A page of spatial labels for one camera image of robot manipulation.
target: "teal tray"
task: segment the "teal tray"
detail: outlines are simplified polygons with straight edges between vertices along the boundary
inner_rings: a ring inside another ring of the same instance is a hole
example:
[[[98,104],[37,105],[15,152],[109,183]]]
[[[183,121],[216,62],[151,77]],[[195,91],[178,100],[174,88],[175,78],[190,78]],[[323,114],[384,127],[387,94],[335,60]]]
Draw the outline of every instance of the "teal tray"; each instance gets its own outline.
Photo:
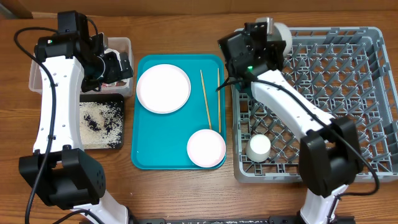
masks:
[[[196,166],[188,157],[189,137],[201,129],[208,129],[208,119],[201,86],[200,70],[206,86],[211,126],[218,131],[217,68],[220,82],[224,80],[224,65],[215,55],[148,55],[138,64],[137,80],[148,69],[159,64],[181,68],[191,82],[191,94],[185,105],[170,114],[155,114],[146,110],[136,96],[132,130],[131,160],[144,170],[217,169]],[[225,91],[221,90],[221,136],[226,140]]]

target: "wooden table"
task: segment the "wooden table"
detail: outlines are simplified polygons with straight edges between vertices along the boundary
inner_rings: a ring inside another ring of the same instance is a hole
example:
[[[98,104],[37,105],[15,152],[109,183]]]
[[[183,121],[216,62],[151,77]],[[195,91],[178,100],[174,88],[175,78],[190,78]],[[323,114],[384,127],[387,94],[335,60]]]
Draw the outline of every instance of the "wooden table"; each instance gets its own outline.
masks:
[[[273,16],[290,27],[376,26],[386,41],[392,72],[398,74],[398,12],[303,12],[232,14],[220,16],[96,17],[100,32],[108,37],[128,37],[137,67],[149,54],[217,54],[217,40],[245,22]],[[0,21],[0,222],[22,223],[31,188],[19,175],[18,159],[30,155],[40,118],[40,95],[28,89],[30,59],[13,43],[16,30],[28,26],[57,27],[55,19]],[[46,32],[20,36],[33,51]],[[294,215],[303,205],[301,184],[240,184],[233,175],[232,103],[227,88],[227,160],[213,171],[142,171],[130,159],[134,98],[126,100],[124,147],[119,151],[88,152],[102,163],[107,189],[139,218],[248,218]],[[373,184],[353,184],[349,190],[365,191]],[[398,182],[382,184],[371,197],[346,197],[337,214],[355,215],[357,223],[397,223]],[[35,198],[31,223],[54,222],[69,211],[46,207]],[[83,217],[73,217],[76,223]]]

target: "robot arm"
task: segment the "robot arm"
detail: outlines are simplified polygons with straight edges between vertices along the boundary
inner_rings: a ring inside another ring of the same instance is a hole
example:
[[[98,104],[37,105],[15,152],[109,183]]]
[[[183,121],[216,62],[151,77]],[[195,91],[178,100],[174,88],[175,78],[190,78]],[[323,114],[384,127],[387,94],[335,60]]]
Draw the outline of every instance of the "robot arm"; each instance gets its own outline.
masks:
[[[48,206],[63,210],[90,210],[103,223],[127,224],[129,210],[106,190],[102,165],[84,152],[80,138],[80,91],[101,90],[102,83],[132,77],[127,53],[107,49],[104,34],[88,35],[87,18],[75,11],[58,14],[59,34],[42,37],[35,47],[36,58],[52,74],[57,107],[48,163],[43,164],[52,108],[52,89],[42,74],[42,109],[32,156],[19,159],[19,171],[33,187],[40,166],[46,166],[36,194]],[[55,168],[62,163],[62,168]],[[93,217],[87,218],[97,223]]]
[[[324,112],[317,108],[299,92],[297,92],[285,80],[282,73],[278,70],[269,70],[257,77],[259,80],[275,83],[283,86],[286,90],[293,93],[312,113],[317,115],[325,124],[329,125],[330,120],[334,118],[331,114]],[[295,101],[291,96],[281,91],[280,89],[267,86],[263,83],[252,82],[251,91],[253,98],[257,101],[267,105],[278,118],[285,123],[293,132],[294,136],[300,140],[306,136],[307,131],[318,131],[322,128],[320,124],[314,121],[310,115]]]
[[[357,152],[358,135],[350,119],[335,119],[317,108],[283,78],[280,71],[284,56],[289,52],[287,48],[290,49],[292,43],[289,33],[285,25],[275,26],[272,19],[260,19],[257,23],[246,23],[243,30],[227,35],[218,43],[226,60],[228,79],[236,84],[237,89],[269,107],[300,141],[298,168],[308,191],[297,223],[327,224],[336,221],[336,196],[347,189],[363,168],[353,152],[330,134],[330,129]],[[278,87],[259,82],[261,80]],[[228,85],[227,81],[220,88]],[[314,121],[286,91],[292,93],[328,129]],[[334,142],[336,146],[326,148],[326,142]]]

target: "chopsticks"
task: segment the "chopsticks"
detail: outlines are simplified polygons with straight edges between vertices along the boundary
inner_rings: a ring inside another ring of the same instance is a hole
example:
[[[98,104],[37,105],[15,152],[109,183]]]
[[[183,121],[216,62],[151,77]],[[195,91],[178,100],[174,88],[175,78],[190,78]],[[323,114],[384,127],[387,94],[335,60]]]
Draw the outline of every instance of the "chopsticks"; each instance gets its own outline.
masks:
[[[209,113],[209,106],[207,104],[205,82],[203,81],[203,73],[202,73],[201,70],[200,70],[200,78],[201,78],[201,86],[203,88],[203,96],[205,97],[207,120],[209,122],[210,129],[212,129],[211,128],[210,113]],[[219,86],[220,86],[220,69],[217,68],[217,87],[219,87]],[[221,97],[220,97],[220,91],[217,92],[217,95],[218,95],[218,132],[221,133]]]
[[[220,87],[220,68],[217,68],[217,87]],[[218,92],[218,132],[221,134],[221,99],[220,91]]]
[[[207,111],[207,120],[209,121],[209,127],[211,128],[211,120],[210,120],[210,114],[209,114],[209,106],[207,105],[207,97],[206,97],[206,88],[205,88],[205,82],[203,81],[203,74],[200,70],[200,78],[201,78],[201,86],[203,87],[203,95],[205,96],[205,104],[206,104],[206,111]]]

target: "gray dish rack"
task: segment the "gray dish rack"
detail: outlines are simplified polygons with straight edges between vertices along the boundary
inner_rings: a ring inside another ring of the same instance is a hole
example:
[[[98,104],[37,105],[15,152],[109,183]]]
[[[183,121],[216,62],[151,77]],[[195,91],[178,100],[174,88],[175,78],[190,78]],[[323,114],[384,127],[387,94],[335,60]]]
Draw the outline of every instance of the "gray dish rack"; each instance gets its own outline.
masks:
[[[362,155],[382,182],[398,179],[397,90],[381,31],[375,27],[290,28],[286,80],[317,107],[356,122]],[[301,182],[299,142],[266,106],[232,89],[234,175],[240,182]],[[265,162],[244,148],[252,134],[272,143]],[[372,182],[364,168],[356,182]]]

